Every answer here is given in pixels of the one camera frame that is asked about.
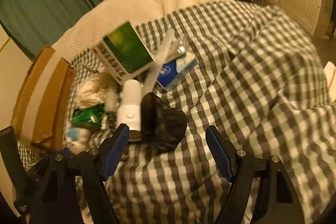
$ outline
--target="tissue box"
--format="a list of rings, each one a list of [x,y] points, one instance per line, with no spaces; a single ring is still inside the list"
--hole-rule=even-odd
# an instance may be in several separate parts
[[[93,47],[107,71],[122,85],[149,69],[154,58],[130,22],[119,26]]]
[[[196,64],[198,64],[196,56],[187,52],[184,56],[163,65],[157,82],[165,90],[170,90],[176,86]]]
[[[75,70],[51,46],[41,50],[27,72],[11,126],[19,142],[36,152],[62,150],[64,117]]]

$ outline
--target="metal screw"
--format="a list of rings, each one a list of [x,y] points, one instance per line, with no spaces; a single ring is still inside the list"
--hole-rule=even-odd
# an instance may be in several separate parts
[[[237,154],[238,154],[238,156],[244,157],[246,155],[246,152],[243,149],[239,149],[239,150],[237,150]]]
[[[98,149],[97,148],[92,148],[89,150],[89,154],[94,156],[98,154]]]
[[[58,154],[58,155],[55,157],[55,160],[57,160],[57,161],[61,161],[63,158],[64,158],[64,156],[63,156],[62,154]]]
[[[271,157],[271,160],[275,163],[279,162],[280,161],[280,158],[278,156],[272,156]]]

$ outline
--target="white cylindrical device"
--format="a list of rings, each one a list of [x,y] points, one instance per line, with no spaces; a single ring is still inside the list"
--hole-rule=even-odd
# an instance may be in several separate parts
[[[117,115],[117,90],[118,84],[114,80],[114,78],[107,74],[107,83],[108,86],[106,88],[105,94],[105,112],[108,115],[107,123],[111,131],[115,130],[115,123],[116,123],[116,115]]]
[[[128,125],[130,131],[141,131],[141,84],[137,80],[127,80],[123,85],[123,97],[117,110],[117,127]]]

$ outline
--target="cardboard box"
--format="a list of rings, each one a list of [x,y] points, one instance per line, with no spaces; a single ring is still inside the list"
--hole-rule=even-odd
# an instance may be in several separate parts
[[[37,152],[63,149],[63,124],[75,70],[51,46],[41,50],[20,89],[11,126]]]
[[[324,74],[327,78],[329,97],[331,102],[336,100],[336,66],[332,62],[328,62],[324,68]]]
[[[154,62],[152,54],[129,22],[104,36],[92,50],[119,85],[149,69]]]

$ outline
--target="crumpled white paper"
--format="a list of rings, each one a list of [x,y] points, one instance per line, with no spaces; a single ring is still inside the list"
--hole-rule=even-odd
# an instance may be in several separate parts
[[[107,72],[94,76],[77,85],[76,105],[81,110],[93,107],[105,102],[108,87]]]

